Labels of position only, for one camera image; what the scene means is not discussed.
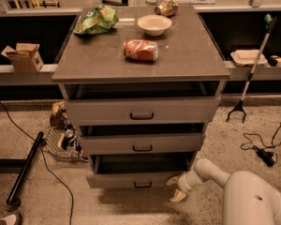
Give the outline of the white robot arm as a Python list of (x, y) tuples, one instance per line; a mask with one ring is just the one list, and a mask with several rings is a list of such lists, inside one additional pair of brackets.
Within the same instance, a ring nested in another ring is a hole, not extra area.
[(281, 192), (254, 173), (229, 174), (207, 158), (167, 181), (168, 186), (177, 186), (170, 200), (180, 202), (209, 181), (223, 188), (222, 225), (281, 225)]

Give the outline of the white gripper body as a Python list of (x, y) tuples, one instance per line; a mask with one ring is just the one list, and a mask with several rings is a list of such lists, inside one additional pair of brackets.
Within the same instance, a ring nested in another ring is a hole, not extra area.
[(178, 188), (182, 192), (190, 192), (200, 185), (200, 177), (194, 172), (184, 172), (178, 177)]

